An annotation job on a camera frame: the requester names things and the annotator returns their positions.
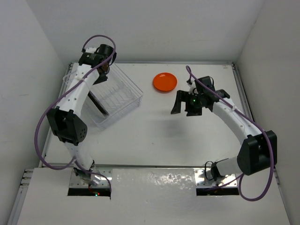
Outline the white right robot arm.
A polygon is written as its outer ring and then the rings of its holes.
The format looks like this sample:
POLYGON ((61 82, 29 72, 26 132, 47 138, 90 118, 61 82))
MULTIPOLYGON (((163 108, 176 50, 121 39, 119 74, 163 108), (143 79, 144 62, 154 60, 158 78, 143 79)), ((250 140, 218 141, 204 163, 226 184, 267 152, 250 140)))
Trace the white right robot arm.
POLYGON ((211 93, 193 95, 188 91, 177 91, 172 114, 181 111, 181 104, 185 103, 187 116, 200 116, 203 108, 208 108, 217 115, 235 134, 241 144, 237 156, 212 163, 210 179, 218 181, 233 173, 252 175, 277 164, 277 136, 273 131, 262 132, 250 121, 231 109, 233 101, 224 90, 218 90, 228 102, 219 100, 211 93))

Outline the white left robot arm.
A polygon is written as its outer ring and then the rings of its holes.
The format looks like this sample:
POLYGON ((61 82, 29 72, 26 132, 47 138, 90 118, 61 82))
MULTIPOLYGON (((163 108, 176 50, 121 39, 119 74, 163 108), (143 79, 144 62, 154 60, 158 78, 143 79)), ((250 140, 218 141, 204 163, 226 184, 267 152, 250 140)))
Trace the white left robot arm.
POLYGON ((82 145, 88 128, 81 113, 92 86, 107 80, 115 57, 115 50, 106 44, 89 51, 83 49, 76 68, 67 75, 65 96, 46 114, 53 134, 64 143, 75 160, 75 175, 81 177, 89 188, 96 187, 102 175, 96 172, 94 160, 82 145))

